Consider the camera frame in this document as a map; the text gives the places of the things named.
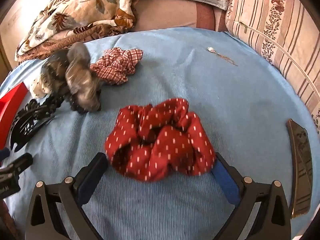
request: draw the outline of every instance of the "striped pillow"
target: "striped pillow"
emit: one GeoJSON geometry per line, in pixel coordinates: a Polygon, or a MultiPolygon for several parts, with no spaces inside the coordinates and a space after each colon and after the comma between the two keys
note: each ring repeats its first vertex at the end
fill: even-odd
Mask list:
{"type": "Polygon", "coordinates": [[[215,28],[214,30],[217,32],[225,32],[228,31],[226,27],[226,11],[213,6],[214,18],[215,18],[215,28]]]}
{"type": "Polygon", "coordinates": [[[274,65],[320,131],[320,35],[299,0],[229,0],[228,31],[274,65]]]}

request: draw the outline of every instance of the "black hair clip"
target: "black hair clip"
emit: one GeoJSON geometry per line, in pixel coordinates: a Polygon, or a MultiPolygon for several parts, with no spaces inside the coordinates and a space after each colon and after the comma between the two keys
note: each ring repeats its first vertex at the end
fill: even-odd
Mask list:
{"type": "Polygon", "coordinates": [[[15,152],[22,149],[28,141],[48,123],[54,115],[52,115],[63,102],[62,97],[50,95],[41,105],[32,99],[25,108],[20,110],[12,122],[10,135],[10,148],[15,152]]]}

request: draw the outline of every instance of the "light blue bedspread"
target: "light blue bedspread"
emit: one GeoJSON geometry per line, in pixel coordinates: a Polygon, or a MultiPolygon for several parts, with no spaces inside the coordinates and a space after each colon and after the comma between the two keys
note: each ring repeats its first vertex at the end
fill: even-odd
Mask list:
{"type": "MultiPolygon", "coordinates": [[[[214,148],[243,176],[256,182],[283,184],[291,198],[292,158],[286,121],[308,131],[313,162],[311,210],[292,220],[292,236],[307,225],[320,200],[320,143],[304,104],[266,60],[226,33],[193,28],[128,33],[86,44],[95,62],[105,49],[144,51],[135,75],[121,86],[105,85],[102,111],[79,115],[66,103],[56,117],[13,159],[29,152],[34,164],[20,176],[21,191],[7,199],[17,225],[24,229],[30,197],[37,181],[46,184],[75,176],[99,151],[111,132],[119,108],[157,104],[182,97],[198,113],[214,148]],[[238,66],[208,52],[213,47],[238,66]]],[[[43,62],[32,60],[15,69],[0,94],[39,73],[43,62]]],[[[104,239],[212,239],[233,210],[212,174],[173,174],[155,183],[127,179],[109,168],[89,204],[84,206],[104,239]]],[[[71,239],[77,239],[62,212],[71,239]]],[[[244,239],[253,223],[247,224],[244,239]]]]}

